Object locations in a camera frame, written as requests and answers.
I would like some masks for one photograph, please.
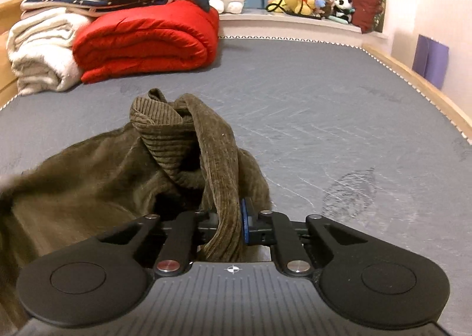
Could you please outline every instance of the wooden bed frame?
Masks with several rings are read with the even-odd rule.
[[[11,72],[5,46],[9,28],[20,18],[20,12],[18,10],[22,1],[23,0],[13,0],[0,5],[0,31],[2,31],[2,29],[3,31],[7,31],[0,36],[0,110],[17,94],[16,79]],[[363,44],[361,48],[388,66],[392,71],[395,71],[413,88],[426,97],[437,109],[447,116],[452,124],[462,133],[462,136],[468,139],[469,144],[472,145],[472,119],[449,99],[449,97],[409,67],[389,55],[384,54],[376,47]]]

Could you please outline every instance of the purple folder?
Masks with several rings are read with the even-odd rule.
[[[441,89],[449,62],[449,47],[423,35],[418,36],[413,71]]]

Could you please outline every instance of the blue part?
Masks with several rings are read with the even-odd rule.
[[[241,217],[242,217],[242,235],[244,236],[244,243],[249,244],[249,219],[247,217],[246,201],[241,200]]]
[[[315,0],[317,8],[323,8],[326,5],[326,0]]]

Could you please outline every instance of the panda plush toy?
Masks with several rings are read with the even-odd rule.
[[[333,16],[339,17],[351,23],[353,16],[352,13],[354,12],[354,8],[352,3],[349,0],[335,0],[334,1],[334,9],[333,9]]]

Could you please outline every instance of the pile of stuffed toys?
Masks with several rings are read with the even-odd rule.
[[[269,0],[266,10],[315,19],[326,18],[342,24],[351,23],[355,11],[350,0]]]

